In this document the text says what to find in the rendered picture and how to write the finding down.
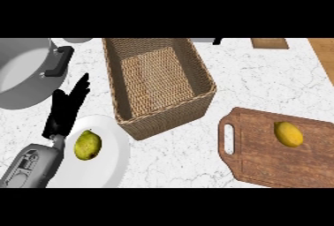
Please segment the grey object with black part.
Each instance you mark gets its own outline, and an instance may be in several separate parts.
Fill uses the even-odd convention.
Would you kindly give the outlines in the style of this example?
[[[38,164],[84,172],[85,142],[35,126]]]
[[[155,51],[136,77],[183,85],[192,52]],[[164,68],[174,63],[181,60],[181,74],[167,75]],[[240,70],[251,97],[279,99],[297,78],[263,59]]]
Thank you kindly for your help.
[[[206,42],[212,45],[220,45],[223,38],[190,38],[192,42]]]

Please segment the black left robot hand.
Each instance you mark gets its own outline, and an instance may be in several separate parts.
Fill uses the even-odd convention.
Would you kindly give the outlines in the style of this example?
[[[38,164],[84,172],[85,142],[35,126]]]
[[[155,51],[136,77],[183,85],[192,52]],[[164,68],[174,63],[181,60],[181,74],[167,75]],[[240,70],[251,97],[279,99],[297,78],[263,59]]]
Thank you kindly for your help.
[[[54,135],[66,137],[72,130],[78,110],[90,92],[88,73],[78,79],[69,94],[56,89],[51,94],[51,106],[41,136],[48,139]]]

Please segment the brown wooden cutting board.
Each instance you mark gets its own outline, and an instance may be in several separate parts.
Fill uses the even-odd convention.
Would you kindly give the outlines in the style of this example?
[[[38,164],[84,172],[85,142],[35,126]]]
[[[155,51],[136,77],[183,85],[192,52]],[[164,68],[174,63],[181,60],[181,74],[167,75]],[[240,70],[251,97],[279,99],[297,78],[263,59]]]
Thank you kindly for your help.
[[[286,147],[273,134],[291,123],[303,144]],[[217,151],[233,177],[269,187],[334,187],[334,123],[233,108],[217,126]]]

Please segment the green yellow pear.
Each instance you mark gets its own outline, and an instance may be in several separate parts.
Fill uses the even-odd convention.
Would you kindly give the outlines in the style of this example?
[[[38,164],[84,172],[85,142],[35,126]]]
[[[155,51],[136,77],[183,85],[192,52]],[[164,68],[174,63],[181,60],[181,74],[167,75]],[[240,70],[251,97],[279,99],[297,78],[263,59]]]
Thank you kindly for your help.
[[[102,139],[90,130],[84,131],[73,143],[73,154],[82,161],[91,160],[100,151]]]

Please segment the yellow lemon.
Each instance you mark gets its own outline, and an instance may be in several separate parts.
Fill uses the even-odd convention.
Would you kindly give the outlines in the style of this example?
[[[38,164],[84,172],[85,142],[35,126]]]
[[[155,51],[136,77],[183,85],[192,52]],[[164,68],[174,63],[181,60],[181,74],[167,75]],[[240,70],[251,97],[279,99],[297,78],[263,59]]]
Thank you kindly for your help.
[[[303,144],[303,133],[291,123],[274,122],[273,133],[276,139],[286,147],[298,147]]]

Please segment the small wooden block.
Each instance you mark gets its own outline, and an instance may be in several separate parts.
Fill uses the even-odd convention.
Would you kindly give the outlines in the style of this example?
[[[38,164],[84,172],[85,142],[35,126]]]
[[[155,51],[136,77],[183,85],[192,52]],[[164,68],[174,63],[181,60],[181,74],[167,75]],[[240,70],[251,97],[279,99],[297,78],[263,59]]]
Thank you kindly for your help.
[[[255,49],[288,49],[285,38],[251,38]]]

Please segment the white plate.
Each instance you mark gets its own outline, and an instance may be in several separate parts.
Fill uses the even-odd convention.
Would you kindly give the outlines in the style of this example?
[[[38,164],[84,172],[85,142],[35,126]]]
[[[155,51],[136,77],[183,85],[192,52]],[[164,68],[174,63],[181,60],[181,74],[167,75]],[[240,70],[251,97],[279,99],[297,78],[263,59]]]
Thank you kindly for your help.
[[[102,140],[97,156],[87,161],[73,154],[73,143],[84,131],[93,132]],[[112,117],[91,115],[81,117],[66,137],[63,160],[48,188],[116,187],[128,165],[128,136]]]

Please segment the brown wicker basket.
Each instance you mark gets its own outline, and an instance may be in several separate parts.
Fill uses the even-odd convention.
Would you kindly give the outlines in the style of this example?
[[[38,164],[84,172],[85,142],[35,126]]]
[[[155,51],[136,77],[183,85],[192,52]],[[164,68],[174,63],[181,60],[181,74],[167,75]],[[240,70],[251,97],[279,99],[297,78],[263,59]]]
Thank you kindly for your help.
[[[116,123],[143,140],[204,116],[217,86],[187,38],[102,43]]]

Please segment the grey metal pot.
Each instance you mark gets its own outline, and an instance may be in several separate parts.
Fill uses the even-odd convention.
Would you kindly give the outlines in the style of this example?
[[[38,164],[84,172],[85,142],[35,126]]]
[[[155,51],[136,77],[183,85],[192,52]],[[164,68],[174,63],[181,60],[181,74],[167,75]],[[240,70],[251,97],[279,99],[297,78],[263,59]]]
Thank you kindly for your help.
[[[28,108],[51,96],[72,52],[50,38],[0,38],[0,109]]]

